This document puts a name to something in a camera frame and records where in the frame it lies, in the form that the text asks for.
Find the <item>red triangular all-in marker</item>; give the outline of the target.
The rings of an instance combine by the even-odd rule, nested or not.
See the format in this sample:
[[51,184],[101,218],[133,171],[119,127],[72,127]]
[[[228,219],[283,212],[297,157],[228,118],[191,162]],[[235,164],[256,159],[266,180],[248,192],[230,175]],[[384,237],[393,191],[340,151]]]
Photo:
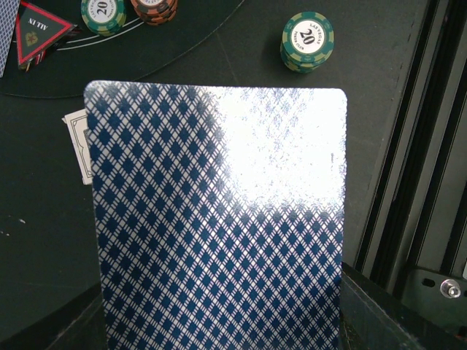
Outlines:
[[79,32],[77,24],[28,1],[20,1],[15,20],[18,68],[28,71]]

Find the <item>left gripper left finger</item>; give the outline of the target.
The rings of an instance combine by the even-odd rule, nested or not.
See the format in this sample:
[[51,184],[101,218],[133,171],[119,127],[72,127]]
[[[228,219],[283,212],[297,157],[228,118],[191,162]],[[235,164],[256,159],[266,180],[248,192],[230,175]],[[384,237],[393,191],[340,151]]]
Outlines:
[[2,349],[105,349],[101,285],[1,342]]

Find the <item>dealt blue card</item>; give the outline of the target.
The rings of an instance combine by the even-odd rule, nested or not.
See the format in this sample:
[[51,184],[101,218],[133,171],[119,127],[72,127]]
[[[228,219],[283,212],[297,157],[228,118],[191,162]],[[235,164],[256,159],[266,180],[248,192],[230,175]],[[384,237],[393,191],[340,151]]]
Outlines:
[[1,0],[1,17],[0,17],[0,50],[1,50],[1,72],[3,77],[7,58],[9,55],[9,48],[12,41],[12,35],[15,27],[15,21],[20,6],[20,0]]

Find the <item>brown chip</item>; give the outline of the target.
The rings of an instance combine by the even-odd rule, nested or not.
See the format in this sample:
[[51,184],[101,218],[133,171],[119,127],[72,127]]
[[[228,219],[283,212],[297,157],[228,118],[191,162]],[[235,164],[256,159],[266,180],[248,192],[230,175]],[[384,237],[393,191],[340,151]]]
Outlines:
[[135,13],[148,25],[159,26],[171,21],[177,13],[177,0],[131,0]]

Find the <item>blue patterned card deck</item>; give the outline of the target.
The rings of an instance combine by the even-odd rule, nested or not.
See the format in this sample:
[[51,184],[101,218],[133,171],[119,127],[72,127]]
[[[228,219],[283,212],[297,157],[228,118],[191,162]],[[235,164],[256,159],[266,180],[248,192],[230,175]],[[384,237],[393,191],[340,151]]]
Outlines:
[[337,349],[347,97],[94,81],[110,349]]

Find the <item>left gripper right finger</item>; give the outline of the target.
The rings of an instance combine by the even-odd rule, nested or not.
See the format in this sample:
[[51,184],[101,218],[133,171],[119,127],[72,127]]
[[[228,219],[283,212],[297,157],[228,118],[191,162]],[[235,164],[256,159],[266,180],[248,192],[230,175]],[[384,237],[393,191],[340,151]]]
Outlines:
[[466,341],[403,306],[342,264],[340,349],[465,349]]

